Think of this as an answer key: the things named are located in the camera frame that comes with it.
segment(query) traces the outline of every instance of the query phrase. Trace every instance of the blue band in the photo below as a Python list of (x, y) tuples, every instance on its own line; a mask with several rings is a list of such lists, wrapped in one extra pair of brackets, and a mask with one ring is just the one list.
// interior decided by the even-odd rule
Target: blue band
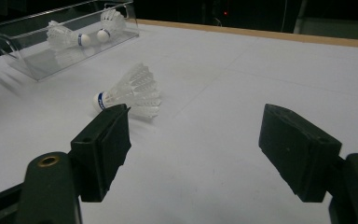
[(110, 38), (110, 33), (109, 31), (105, 30), (105, 29), (101, 29), (102, 31), (105, 31), (107, 33), (107, 35), (109, 35), (109, 38)]
[(101, 92), (99, 95), (98, 95), (98, 105), (100, 105), (100, 108), (101, 109), (105, 109), (104, 105), (103, 105), (103, 92)]
[(82, 34), (79, 34), (79, 35), (77, 36), (77, 44), (78, 44), (79, 46), (82, 46), (82, 45), (81, 45), (81, 36), (82, 36)]

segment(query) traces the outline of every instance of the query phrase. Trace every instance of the white tabletop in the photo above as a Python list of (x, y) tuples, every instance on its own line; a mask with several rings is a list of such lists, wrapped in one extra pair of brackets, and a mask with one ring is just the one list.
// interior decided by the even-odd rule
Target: white tabletop
[(265, 104), (294, 110), (358, 152), (358, 48), (140, 25), (141, 36), (41, 82), (0, 58), (0, 191), (29, 161), (70, 150), (91, 99), (136, 63), (162, 91), (159, 116), (130, 118), (132, 148), (84, 223), (330, 223), (302, 203), (257, 145)]

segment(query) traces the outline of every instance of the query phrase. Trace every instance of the transparent container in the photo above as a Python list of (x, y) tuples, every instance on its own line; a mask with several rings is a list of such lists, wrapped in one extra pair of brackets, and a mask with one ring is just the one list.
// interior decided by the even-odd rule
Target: transparent container
[[(103, 29), (101, 15), (112, 8), (124, 17), (125, 25), (123, 30), (109, 35), (109, 39), (102, 43), (97, 37)], [(76, 34), (88, 35), (88, 46), (52, 48), (48, 42), (51, 21)], [(1, 22), (0, 52), (8, 65), (40, 80), (137, 36), (139, 30), (132, 1), (94, 0)]]

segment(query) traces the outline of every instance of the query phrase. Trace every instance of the brass screw hole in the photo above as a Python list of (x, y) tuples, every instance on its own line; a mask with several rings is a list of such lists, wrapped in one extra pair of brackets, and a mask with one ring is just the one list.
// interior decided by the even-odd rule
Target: brass screw hole
[(37, 165), (40, 167), (48, 167), (48, 166), (54, 165), (59, 160), (60, 160), (60, 157), (58, 157), (58, 156), (49, 156), (49, 157), (43, 158), (40, 162), (37, 163)]

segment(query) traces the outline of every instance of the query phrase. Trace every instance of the shuttlecock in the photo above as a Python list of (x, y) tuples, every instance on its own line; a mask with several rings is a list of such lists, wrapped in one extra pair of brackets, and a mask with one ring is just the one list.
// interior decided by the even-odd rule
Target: shuttlecock
[(131, 107), (130, 114), (138, 117), (152, 119), (158, 115), (161, 104), (159, 90), (147, 66), (142, 63), (134, 65), (110, 91), (102, 91), (93, 98), (98, 111), (120, 104)]
[(126, 28), (126, 21), (119, 11), (109, 9), (101, 14), (101, 29), (97, 38), (100, 42), (106, 42), (114, 32), (121, 32)]
[(54, 56), (57, 61), (57, 64), (61, 68), (65, 68), (74, 63), (78, 63), (86, 59), (87, 57), (85, 52), (79, 48), (69, 48), (69, 49), (56, 51)]
[(88, 35), (77, 34), (56, 21), (49, 22), (48, 27), (48, 42), (54, 50), (66, 49), (73, 46), (87, 47), (91, 43)]

